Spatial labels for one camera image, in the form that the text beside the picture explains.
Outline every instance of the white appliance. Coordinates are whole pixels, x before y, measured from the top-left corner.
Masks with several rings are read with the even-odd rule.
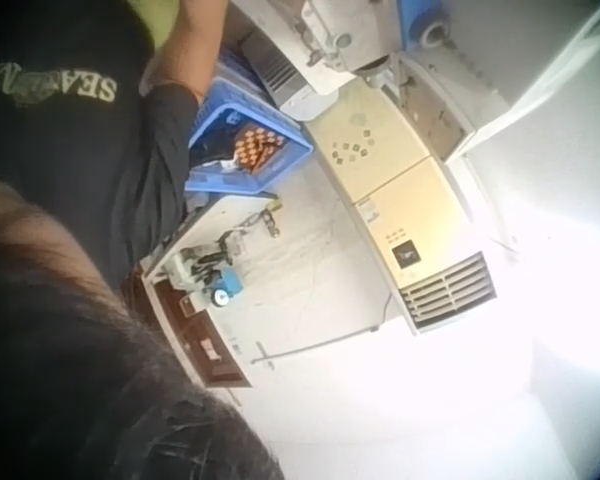
[[[355,75],[373,78],[388,55],[441,27],[437,0],[233,0],[315,92],[329,95]]]
[[[307,124],[416,332],[496,298],[485,246],[445,167],[389,98],[362,80]]]
[[[316,93],[262,31],[252,32],[240,48],[273,102],[294,120],[313,120],[338,100],[338,90],[328,95]]]
[[[557,92],[600,50],[600,2],[449,0],[444,47],[397,54],[405,115],[448,161]]]

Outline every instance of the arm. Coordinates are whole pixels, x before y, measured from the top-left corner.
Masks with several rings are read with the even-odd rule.
[[[213,76],[228,0],[181,0],[162,50],[164,79],[186,87],[202,103]]]
[[[144,98],[133,251],[139,260],[182,221],[189,176],[189,138],[209,89],[222,41],[228,0],[180,0],[163,46],[158,84]]]

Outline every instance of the blue plastic crate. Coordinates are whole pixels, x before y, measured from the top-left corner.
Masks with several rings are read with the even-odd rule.
[[[283,135],[287,141],[255,175],[244,171],[223,172],[218,165],[197,167],[189,174],[185,191],[257,194],[313,152],[313,145],[304,138],[300,125],[222,78],[214,79],[211,84],[198,112],[189,148],[210,126],[223,119],[231,123],[248,119]]]

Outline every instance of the black t-shirt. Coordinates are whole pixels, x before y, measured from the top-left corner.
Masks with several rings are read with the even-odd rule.
[[[190,92],[123,0],[0,0],[0,181],[55,216],[112,287],[183,215]]]

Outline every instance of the label sticker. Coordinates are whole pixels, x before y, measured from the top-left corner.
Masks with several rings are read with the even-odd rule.
[[[403,270],[421,260],[420,254],[413,244],[413,240],[407,240],[397,247],[394,247],[391,251],[393,252],[396,262],[398,262],[398,265],[400,265],[400,268]]]
[[[369,198],[363,200],[358,204],[358,211],[360,212],[360,216],[367,225],[373,223],[375,220],[380,218],[380,213],[376,208],[376,204],[373,203]]]

